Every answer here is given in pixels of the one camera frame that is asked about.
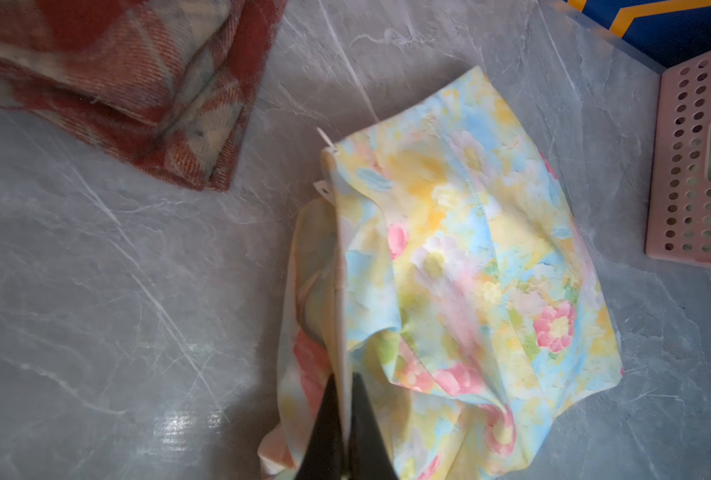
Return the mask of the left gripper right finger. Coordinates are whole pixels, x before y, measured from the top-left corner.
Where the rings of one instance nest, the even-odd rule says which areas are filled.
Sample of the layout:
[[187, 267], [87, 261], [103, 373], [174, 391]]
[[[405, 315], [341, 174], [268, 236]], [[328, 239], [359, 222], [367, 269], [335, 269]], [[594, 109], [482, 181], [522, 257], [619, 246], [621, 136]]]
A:
[[355, 480], [397, 480], [361, 375], [353, 375], [348, 463]]

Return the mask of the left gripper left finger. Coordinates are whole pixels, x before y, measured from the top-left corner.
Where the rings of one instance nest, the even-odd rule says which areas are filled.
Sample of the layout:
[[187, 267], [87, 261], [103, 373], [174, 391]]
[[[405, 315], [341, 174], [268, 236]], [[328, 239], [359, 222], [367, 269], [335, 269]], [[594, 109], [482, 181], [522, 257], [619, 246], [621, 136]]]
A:
[[340, 480], [345, 465], [336, 380], [330, 376], [295, 480]]

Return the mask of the floral pastel skirt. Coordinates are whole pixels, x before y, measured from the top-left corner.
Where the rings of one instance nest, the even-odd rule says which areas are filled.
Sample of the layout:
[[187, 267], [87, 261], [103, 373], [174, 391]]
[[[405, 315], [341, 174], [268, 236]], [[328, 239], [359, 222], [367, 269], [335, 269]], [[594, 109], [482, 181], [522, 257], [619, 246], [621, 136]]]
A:
[[479, 68], [331, 144], [300, 212], [267, 479], [303, 463], [331, 376], [363, 378], [401, 479], [527, 469], [623, 364], [561, 183]]

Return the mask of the pink perforated plastic basket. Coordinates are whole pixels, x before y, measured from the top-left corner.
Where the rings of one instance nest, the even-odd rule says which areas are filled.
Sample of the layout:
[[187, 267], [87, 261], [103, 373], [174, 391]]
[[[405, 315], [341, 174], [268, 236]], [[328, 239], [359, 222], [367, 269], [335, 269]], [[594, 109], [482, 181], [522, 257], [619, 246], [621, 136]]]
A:
[[661, 76], [645, 252], [711, 268], [711, 51]]

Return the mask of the red plaid skirt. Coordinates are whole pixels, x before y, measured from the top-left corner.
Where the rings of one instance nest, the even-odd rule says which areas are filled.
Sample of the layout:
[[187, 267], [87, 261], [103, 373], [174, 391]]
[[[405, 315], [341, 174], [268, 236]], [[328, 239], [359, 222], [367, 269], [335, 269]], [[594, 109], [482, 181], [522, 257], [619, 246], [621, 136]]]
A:
[[0, 107], [145, 174], [225, 191], [286, 6], [0, 1]]

